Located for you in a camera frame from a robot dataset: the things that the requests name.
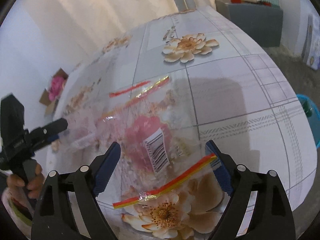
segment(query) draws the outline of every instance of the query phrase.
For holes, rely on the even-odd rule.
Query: barcode label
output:
[[[153,171],[158,174],[170,162],[164,147],[164,136],[159,128],[153,135],[144,140],[144,145],[147,149]]]

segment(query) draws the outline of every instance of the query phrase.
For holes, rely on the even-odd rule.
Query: floor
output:
[[[307,95],[320,107],[320,71],[312,70],[302,62],[301,58],[290,55],[285,47],[265,48],[265,51],[281,69],[296,94]],[[320,149],[318,149],[318,165],[313,186],[302,205],[293,212],[297,238],[306,231],[314,220],[312,228],[314,230],[320,229],[320,214],[317,216],[320,210],[319,156]],[[303,236],[301,239],[311,240],[313,238],[311,236],[308,236],[308,238]]]

